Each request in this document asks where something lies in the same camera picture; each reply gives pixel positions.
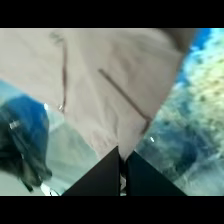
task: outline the beige fabric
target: beige fabric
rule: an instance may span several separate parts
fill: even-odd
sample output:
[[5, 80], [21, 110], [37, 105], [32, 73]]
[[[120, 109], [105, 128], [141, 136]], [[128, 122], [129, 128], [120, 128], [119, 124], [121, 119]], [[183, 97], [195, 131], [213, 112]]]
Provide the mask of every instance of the beige fabric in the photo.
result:
[[0, 77], [57, 109], [63, 102], [63, 41], [65, 117], [100, 157], [119, 145], [127, 158], [147, 122], [99, 69], [153, 118], [173, 84], [181, 53], [157, 29], [0, 29]]

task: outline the white cloth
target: white cloth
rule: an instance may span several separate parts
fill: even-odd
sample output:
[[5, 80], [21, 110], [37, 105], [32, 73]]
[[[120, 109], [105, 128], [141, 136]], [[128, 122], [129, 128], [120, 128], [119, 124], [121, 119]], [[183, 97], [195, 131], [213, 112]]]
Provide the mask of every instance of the white cloth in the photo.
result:
[[158, 29], [0, 29], [0, 78], [57, 110], [64, 97], [63, 43], [66, 119], [100, 157], [119, 145], [126, 159], [146, 120], [99, 69], [153, 118], [173, 84], [182, 53]]

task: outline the garment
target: garment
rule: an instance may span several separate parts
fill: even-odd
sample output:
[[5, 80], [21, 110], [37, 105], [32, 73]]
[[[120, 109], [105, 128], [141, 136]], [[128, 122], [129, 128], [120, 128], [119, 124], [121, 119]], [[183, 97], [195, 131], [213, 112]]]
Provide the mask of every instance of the garment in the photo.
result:
[[182, 56], [159, 29], [0, 29], [0, 78], [55, 110], [66, 98], [65, 118], [100, 158], [134, 150]]

